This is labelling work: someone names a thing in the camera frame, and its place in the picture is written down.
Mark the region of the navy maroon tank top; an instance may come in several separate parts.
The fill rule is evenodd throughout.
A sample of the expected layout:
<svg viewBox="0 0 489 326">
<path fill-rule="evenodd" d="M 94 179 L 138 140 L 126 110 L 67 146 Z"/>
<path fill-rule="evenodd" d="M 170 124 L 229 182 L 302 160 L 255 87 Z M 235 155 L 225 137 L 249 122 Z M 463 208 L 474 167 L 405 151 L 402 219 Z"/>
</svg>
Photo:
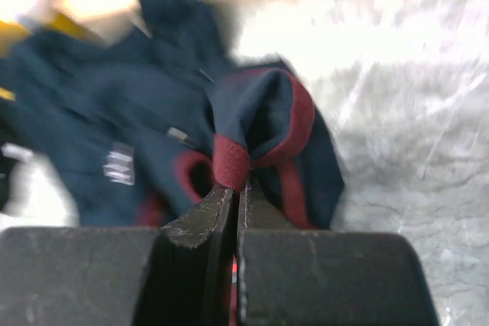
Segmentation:
<svg viewBox="0 0 489 326">
<path fill-rule="evenodd" d="M 176 218 L 254 172 L 298 228 L 327 229 L 344 189 L 329 130 L 282 61 L 237 66 L 200 0 L 140 0 L 146 30 L 103 47 L 42 29 L 1 60 L 1 115 L 50 159 L 82 225 Z"/>
</svg>

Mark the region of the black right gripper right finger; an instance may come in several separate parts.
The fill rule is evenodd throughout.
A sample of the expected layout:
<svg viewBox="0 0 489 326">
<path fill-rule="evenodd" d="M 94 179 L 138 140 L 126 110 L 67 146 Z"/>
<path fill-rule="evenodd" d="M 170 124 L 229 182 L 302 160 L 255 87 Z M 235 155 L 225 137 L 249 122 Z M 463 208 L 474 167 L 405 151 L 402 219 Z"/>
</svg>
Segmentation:
<svg viewBox="0 0 489 326">
<path fill-rule="evenodd" d="M 398 234 L 299 230 L 256 179 L 240 195 L 240 325 L 436 325 L 419 257 Z"/>
</svg>

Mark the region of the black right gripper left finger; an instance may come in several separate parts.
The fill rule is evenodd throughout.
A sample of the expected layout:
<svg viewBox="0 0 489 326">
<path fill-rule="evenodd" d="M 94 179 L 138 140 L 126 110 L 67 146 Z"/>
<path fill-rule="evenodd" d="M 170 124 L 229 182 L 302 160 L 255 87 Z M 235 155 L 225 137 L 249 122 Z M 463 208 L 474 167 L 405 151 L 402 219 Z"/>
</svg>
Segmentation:
<svg viewBox="0 0 489 326">
<path fill-rule="evenodd" d="M 9 228 L 3 325 L 225 325 L 234 196 L 215 187 L 161 229 Z"/>
</svg>

